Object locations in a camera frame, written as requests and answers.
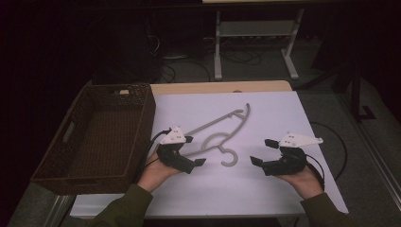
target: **wicker basket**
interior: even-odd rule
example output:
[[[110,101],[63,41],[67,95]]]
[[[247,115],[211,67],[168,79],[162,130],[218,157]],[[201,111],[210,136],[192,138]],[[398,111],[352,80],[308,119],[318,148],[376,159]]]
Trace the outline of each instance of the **wicker basket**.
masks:
[[[31,181],[58,195],[126,192],[146,158],[155,110],[149,84],[84,87]]]

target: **green sleeve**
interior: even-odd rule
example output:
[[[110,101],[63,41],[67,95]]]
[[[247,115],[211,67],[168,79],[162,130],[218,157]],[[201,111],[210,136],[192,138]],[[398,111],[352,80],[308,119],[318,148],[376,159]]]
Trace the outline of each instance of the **green sleeve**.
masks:
[[[91,220],[89,226],[95,227],[137,227],[144,223],[153,197],[145,189],[132,184],[120,199],[112,201],[100,214]]]
[[[301,201],[312,227],[354,227],[357,224],[340,212],[326,193]]]

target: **shelf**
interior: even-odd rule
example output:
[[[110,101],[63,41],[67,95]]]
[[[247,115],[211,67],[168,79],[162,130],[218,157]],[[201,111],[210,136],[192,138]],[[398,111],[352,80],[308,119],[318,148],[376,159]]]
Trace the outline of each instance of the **shelf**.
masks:
[[[220,37],[289,36],[293,24],[293,20],[221,22]]]

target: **white table surface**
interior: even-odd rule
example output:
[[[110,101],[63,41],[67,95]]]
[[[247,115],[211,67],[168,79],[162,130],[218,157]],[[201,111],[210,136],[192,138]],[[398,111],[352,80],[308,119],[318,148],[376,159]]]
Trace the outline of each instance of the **white table surface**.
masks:
[[[152,136],[176,126],[180,126],[183,132],[192,131],[237,109],[245,113],[246,103],[250,104],[251,113],[243,128],[223,145],[235,150],[238,163],[232,167],[222,166],[221,161],[231,162],[233,157],[216,148],[190,157],[191,160],[206,158],[206,162],[194,168],[191,174],[173,176],[156,189],[146,218],[279,217],[304,213],[300,204],[302,199],[289,184],[265,176],[262,168],[253,166],[250,160],[250,156],[265,162],[280,158],[280,151],[267,148],[265,139],[278,141],[288,131],[314,136],[295,92],[164,95],[155,96],[155,100],[157,107]],[[193,142],[185,144],[180,153],[199,149],[207,136],[215,132],[231,132],[239,123],[239,118],[233,116],[195,133]],[[341,212],[348,213],[319,145],[306,146],[303,150],[321,163],[326,193]],[[309,162],[319,169],[313,160]],[[110,201],[121,196],[79,195],[70,215],[92,218]]]

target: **person's arm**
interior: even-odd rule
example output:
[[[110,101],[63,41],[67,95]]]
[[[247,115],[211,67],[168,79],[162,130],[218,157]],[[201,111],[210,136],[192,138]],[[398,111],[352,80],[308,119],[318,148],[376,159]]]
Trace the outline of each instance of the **person's arm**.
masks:
[[[304,199],[304,207],[309,224],[312,227],[354,227],[357,224],[348,216],[340,212],[321,185],[314,173],[306,167],[303,171],[278,178],[291,184],[297,193]]]
[[[132,184],[126,194],[112,201],[100,214],[91,220],[94,227],[138,227],[144,223],[144,216],[152,200],[151,192],[158,188],[167,178],[180,171],[165,166],[157,160],[154,152],[138,184]]]

